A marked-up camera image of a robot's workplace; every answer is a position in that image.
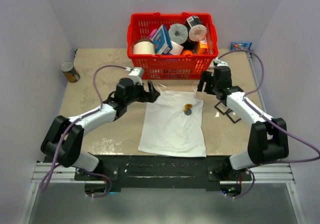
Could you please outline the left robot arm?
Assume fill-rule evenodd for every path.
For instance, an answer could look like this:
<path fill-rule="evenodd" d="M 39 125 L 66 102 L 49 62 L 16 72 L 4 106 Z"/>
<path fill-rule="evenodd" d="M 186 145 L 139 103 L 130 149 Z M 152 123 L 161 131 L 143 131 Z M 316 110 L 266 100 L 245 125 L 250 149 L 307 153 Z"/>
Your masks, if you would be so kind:
<path fill-rule="evenodd" d="M 104 168 L 99 165 L 97 157 L 81 151 L 83 138 L 100 126 L 118 120 L 131 103 L 155 102 L 160 93 L 152 81 L 147 83 L 148 92 L 143 84 L 122 78 L 101 106 L 70 118 L 61 115 L 56 117 L 42 142 L 41 152 L 52 158 L 53 164 L 81 168 L 92 180 L 100 179 Z"/>

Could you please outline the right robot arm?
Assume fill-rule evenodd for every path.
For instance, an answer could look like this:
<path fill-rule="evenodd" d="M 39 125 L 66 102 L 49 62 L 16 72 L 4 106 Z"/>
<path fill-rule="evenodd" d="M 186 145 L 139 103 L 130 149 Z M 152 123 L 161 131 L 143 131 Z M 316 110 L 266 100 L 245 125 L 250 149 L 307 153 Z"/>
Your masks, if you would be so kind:
<path fill-rule="evenodd" d="M 230 156 L 223 167 L 226 179 L 235 180 L 242 169 L 288 157 L 287 135 L 274 127 L 286 130 L 286 122 L 264 113 L 245 96 L 242 88 L 234 86 L 229 67 L 218 66 L 213 72 L 203 71 L 197 91 L 215 95 L 250 127 L 247 150 Z"/>

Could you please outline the white shirt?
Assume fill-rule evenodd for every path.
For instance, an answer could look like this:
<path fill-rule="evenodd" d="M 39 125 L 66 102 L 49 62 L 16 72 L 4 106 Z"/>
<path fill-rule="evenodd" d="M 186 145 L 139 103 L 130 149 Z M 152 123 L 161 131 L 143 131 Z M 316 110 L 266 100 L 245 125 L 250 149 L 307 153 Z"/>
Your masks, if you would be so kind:
<path fill-rule="evenodd" d="M 202 132 L 203 100 L 193 91 L 172 91 L 158 84 L 160 96 L 147 103 L 138 151 L 172 157 L 206 157 Z M 186 104 L 192 114 L 186 116 Z"/>

